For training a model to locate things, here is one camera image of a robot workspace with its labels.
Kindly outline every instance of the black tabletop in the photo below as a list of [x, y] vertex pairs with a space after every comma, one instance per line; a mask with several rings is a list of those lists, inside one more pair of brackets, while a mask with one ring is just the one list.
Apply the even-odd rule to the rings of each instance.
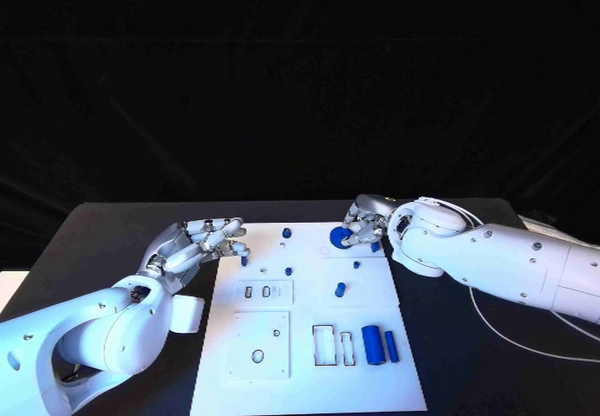
[[[506, 201], [452, 202], [483, 222], [524, 228]], [[260, 223], [340, 221], [351, 203], [84, 204], [52, 239], [2, 321], [110, 287], [136, 273], [149, 243], [173, 222], [235, 216]], [[388, 242], [384, 247], [390, 256]], [[101, 394], [78, 414], [189, 414], [218, 265], [202, 266], [180, 292], [206, 301], [201, 331], [170, 333], [150, 368]], [[447, 275], [417, 276], [395, 262], [390, 267], [428, 414], [600, 414], [600, 365], [516, 348], [485, 326], [462, 284]], [[492, 325], [516, 342], [552, 354], [600, 359], [600, 344], [548, 311], [482, 292], [475, 296]], [[573, 321], [600, 332], [596, 325]]]

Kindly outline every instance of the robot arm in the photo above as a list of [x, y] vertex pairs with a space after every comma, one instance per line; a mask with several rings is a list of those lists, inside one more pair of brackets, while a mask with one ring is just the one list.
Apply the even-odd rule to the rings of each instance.
[[[154, 362], [169, 329], [198, 330], [203, 301], [173, 294], [205, 262], [250, 254], [244, 243], [228, 240], [245, 235], [242, 223], [173, 224], [147, 248], [140, 271], [113, 288], [0, 324], [2, 415], [75, 413]], [[56, 355], [91, 374], [62, 379]]]
[[430, 198], [401, 205], [361, 195], [342, 227], [353, 220], [361, 230], [343, 246], [388, 234], [392, 259], [421, 276], [446, 272], [503, 299], [600, 324], [599, 250], [502, 225], [467, 224], [460, 208]]

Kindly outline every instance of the white cable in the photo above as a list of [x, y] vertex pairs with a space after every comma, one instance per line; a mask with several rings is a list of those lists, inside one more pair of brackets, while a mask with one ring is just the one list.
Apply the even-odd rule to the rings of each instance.
[[532, 353], [545, 355], [547, 357], [552, 357], [552, 358], [560, 358], [561, 360], [571, 360], [571, 361], [584, 361], [584, 362], [594, 362], [594, 363], [600, 363], [600, 360], [594, 360], [593, 358], [577, 358], [577, 357], [565, 357], [564, 355], [555, 355], [555, 354], [550, 354], [550, 353], [544, 353], [542, 351], [538, 351], [534, 348], [525, 347], [524, 345], [521, 345], [518, 342], [515, 342], [514, 340], [511, 340], [509, 338], [506, 338], [496, 330], [496, 328], [492, 326], [492, 324], [488, 322], [488, 320], [483, 317], [482, 311], [479, 310], [477, 307], [477, 302], [475, 301], [475, 296], [473, 296], [473, 288], [469, 288], [469, 291], [472, 293], [472, 301], [473, 301], [473, 306], [475, 306], [475, 310], [477, 311], [479, 316], [483, 319], [485, 324], [488, 325], [488, 327], [490, 328], [490, 330], [496, 333], [496, 335], [505, 340], [508, 341], [511, 344], [516, 345], [518, 347], [527, 349], [528, 351], [531, 351]]
[[[447, 206], [450, 206], [452, 208], [454, 208], [456, 210], [459, 210], [467, 217], [469, 216], [475, 219], [475, 221], [479, 223], [479, 225], [483, 225], [483, 221], [466, 210], [463, 209], [460, 206], [456, 206], [454, 204], [450, 204], [449, 202], [431, 198], [433, 201], [436, 201], [439, 204], [444, 204]], [[479, 316], [483, 319], [485, 324], [488, 325], [488, 327], [490, 328], [490, 330], [496, 333], [496, 335], [505, 340], [508, 341], [511, 344], [516, 345], [518, 347], [527, 349], [528, 351], [531, 351], [532, 353], [537, 354], [542, 354], [548, 357], [554, 357], [554, 358], [560, 358], [561, 360], [573, 360], [573, 361], [586, 361], [586, 362], [597, 362], [600, 363], [600, 360], [594, 360], [593, 358], [577, 358], [577, 357], [565, 357], [564, 355], [555, 355], [555, 354], [550, 354], [550, 353], [544, 353], [542, 351], [538, 351], [534, 348], [525, 347], [524, 345], [521, 345], [518, 342], [515, 342], [514, 340], [511, 340], [509, 338], [506, 338], [506, 336], [503, 336], [501, 334], [501, 332], [498, 332], [496, 328], [492, 326], [492, 324], [488, 322], [488, 320], [483, 317], [482, 311], [479, 310], [477, 307], [477, 302], [475, 301], [475, 297], [473, 297], [473, 288], [469, 287], [469, 291], [472, 294], [472, 301], [473, 301], [473, 306], [475, 306], [475, 310], [477, 311]], [[594, 340], [600, 341], [600, 337], [597, 337], [596, 335], [590, 334], [584, 329], [581, 329], [573, 322], [570, 322], [554, 310], [550, 311], [552, 313], [552, 315], [571, 327], [574, 328], [581, 334], [587, 335], [590, 338], [593, 338]]]
[[570, 322], [554, 310], [550, 311], [552, 315], [571, 327], [574, 328], [583, 335], [587, 335], [590, 338], [600, 342], [600, 337], [590, 334], [583, 328], [580, 328], [573, 322]]

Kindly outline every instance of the black curtain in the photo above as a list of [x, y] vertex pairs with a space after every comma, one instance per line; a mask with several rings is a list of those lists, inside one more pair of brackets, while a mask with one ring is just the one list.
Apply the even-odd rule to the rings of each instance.
[[366, 4], [166, 6], [0, 10], [2, 267], [98, 201], [503, 197], [600, 242], [593, 3], [454, 37]]

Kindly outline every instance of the oval hole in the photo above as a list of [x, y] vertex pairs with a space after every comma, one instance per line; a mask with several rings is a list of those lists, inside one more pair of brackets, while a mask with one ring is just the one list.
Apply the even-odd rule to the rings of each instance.
[[7, 358], [10, 367], [15, 371], [19, 371], [22, 369], [22, 355], [19, 351], [10, 351]]
[[265, 354], [263, 353], [263, 351], [258, 349], [254, 353], [252, 353], [252, 361], [258, 364], [260, 362], [263, 362], [265, 358]]

